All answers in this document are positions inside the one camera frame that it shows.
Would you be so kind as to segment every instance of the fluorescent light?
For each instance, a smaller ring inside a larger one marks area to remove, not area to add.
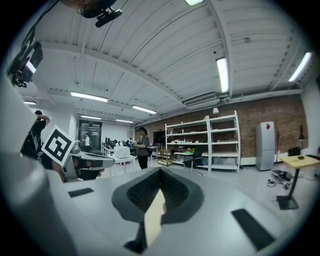
[[[203,0],[184,0],[188,5],[194,6],[198,3],[201,3]]]
[[[225,57],[216,59],[219,70],[221,92],[225,93],[229,90],[228,64]]]
[[[34,65],[32,65],[32,63],[28,60],[28,62],[26,63],[26,66],[28,67],[28,69],[34,74],[36,72],[36,68],[34,67]]]
[[[34,101],[25,101],[24,104],[37,105]]]
[[[290,77],[289,82],[294,82],[297,79],[297,77],[301,74],[301,72],[304,70],[304,68],[308,64],[310,58],[311,58],[311,52],[306,52],[299,66],[296,68],[293,75]]]
[[[85,99],[99,101],[99,102],[108,102],[107,98],[97,97],[97,96],[93,96],[93,95],[89,95],[89,94],[83,94],[83,93],[79,93],[79,92],[73,92],[72,91],[71,95],[74,96],[74,97],[85,98]]]
[[[97,119],[97,120],[101,120],[101,117],[94,117],[94,116],[87,116],[87,115],[82,115],[82,118],[89,118],[89,119]]]
[[[133,124],[134,122],[132,121],[126,121],[126,120],[120,120],[120,119],[117,119],[116,121],[118,122],[123,122],[123,123],[130,123],[130,124]]]
[[[152,111],[152,110],[140,107],[140,106],[133,106],[132,108],[135,109],[135,110],[141,110],[141,111],[148,112],[148,113],[151,113],[151,114],[156,114],[157,113],[155,111]]]

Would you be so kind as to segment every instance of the office chair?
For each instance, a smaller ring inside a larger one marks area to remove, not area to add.
[[[191,173],[193,172],[194,166],[202,166],[202,153],[204,152],[204,148],[202,146],[196,146],[193,154],[190,155],[192,159],[183,161],[183,168],[188,167],[191,168]],[[203,176],[203,174],[197,170],[196,173]]]

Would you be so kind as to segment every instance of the white floor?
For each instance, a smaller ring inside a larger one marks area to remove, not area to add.
[[[149,162],[150,167],[162,167],[157,163],[157,160],[151,160]],[[172,164],[171,168],[176,168],[179,170],[183,170],[183,166]],[[138,161],[135,162],[135,170],[141,170]],[[294,170],[290,169],[284,164],[278,164],[275,166],[275,169],[291,172],[294,174]],[[315,199],[318,198],[320,183],[314,180],[314,173],[316,168],[305,168],[300,170],[300,173],[304,175],[304,177],[300,177],[297,181],[295,190],[293,192],[293,196],[296,202],[299,205],[298,209],[294,210],[280,210],[278,203],[276,201],[276,196],[287,195],[289,190],[283,188],[281,184],[277,184],[275,187],[268,187],[267,182],[268,179],[272,179],[271,171],[258,171],[255,167],[245,167],[244,169],[240,169],[239,173],[229,172],[229,171],[212,171],[208,173],[206,170],[197,169],[197,171],[201,172],[203,176],[208,177],[208,179],[213,178],[220,181],[224,181],[234,185],[236,188],[240,189],[247,195],[251,196],[255,200],[257,200],[260,204],[269,209],[274,215],[276,215],[280,220],[282,220],[283,224],[288,228],[292,227],[298,221],[300,221],[310,209],[310,206],[314,202]],[[131,164],[126,166],[126,172],[132,172]],[[125,174],[125,168],[123,165],[116,164],[111,169],[112,176],[119,176]],[[102,176],[98,179],[109,178],[110,172],[106,169]]]

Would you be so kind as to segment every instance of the brick wall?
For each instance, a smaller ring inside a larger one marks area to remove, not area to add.
[[[237,111],[240,137],[241,137],[241,157],[256,156],[256,125],[262,122],[275,122],[277,118],[278,130],[280,133],[279,151],[286,153],[288,149],[300,146],[298,141],[300,134],[300,125],[303,126],[305,141],[303,148],[308,148],[308,128],[306,122],[305,110],[300,95],[272,97],[253,101],[246,101],[234,104],[220,106],[219,114],[212,114],[212,108],[197,112],[190,112],[175,117],[170,117],[164,120],[148,123],[144,125],[147,129],[150,141],[153,141],[153,132],[159,129],[165,130],[165,124],[175,125],[181,122],[192,122],[203,119],[209,115],[210,118],[232,115]],[[214,128],[223,129],[233,127],[233,122],[214,123]],[[193,126],[192,128],[183,128],[184,132],[201,131],[206,129],[206,126]],[[232,139],[232,132],[214,133],[214,140]],[[192,140],[203,141],[206,137],[203,135],[194,135]],[[234,151],[235,145],[215,145],[215,151]]]

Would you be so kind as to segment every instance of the white box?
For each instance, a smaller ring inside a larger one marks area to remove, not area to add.
[[[128,146],[115,146],[113,148],[113,152],[117,158],[128,158],[130,156],[130,147],[128,147]]]

